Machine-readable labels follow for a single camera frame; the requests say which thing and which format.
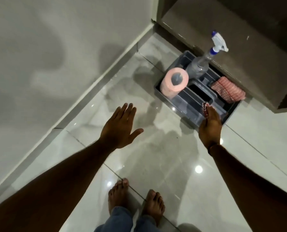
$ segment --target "plastic tray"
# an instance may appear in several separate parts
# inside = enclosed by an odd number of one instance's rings
[[[194,58],[195,55],[190,51],[185,51],[172,63],[167,71],[174,67],[180,67],[185,70]],[[168,99],[160,92],[162,78],[154,87],[155,94],[193,128],[198,128],[205,119],[202,111],[203,102],[208,102],[212,105],[220,115],[222,124],[225,124],[240,102],[229,104],[210,88],[211,84],[221,76],[209,68],[207,73],[200,78],[191,79],[188,82],[188,86],[173,99]]]

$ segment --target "person's left hand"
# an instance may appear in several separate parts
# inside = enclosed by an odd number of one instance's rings
[[[100,140],[113,145],[113,148],[122,148],[131,144],[144,131],[143,129],[136,129],[132,134],[130,133],[135,113],[136,107],[133,107],[132,103],[128,107],[127,103],[122,108],[118,107],[103,127]]]

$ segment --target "hand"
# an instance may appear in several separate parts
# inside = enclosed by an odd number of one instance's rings
[[[100,140],[113,145],[112,147],[115,149],[131,144],[144,131],[143,129],[136,129],[132,134],[130,133],[135,113],[136,107],[133,108],[132,103],[128,107],[127,103],[122,108],[118,107],[103,127]]]
[[[207,112],[208,118],[201,123],[198,135],[208,149],[214,143],[220,144],[222,123],[219,114],[213,107],[207,107]]]

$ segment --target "forearm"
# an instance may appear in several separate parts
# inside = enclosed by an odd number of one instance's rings
[[[211,156],[253,231],[287,229],[287,193],[252,172],[222,147]]]
[[[113,150],[96,141],[35,178],[0,204],[0,231],[58,231]]]

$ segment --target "leg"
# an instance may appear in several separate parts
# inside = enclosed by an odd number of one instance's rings
[[[146,204],[134,229],[135,232],[160,232],[157,226],[165,211],[165,205],[159,192],[150,190],[146,197]]]
[[[108,193],[110,217],[105,224],[98,226],[94,232],[130,232],[133,218],[127,209],[128,180],[118,181]]]

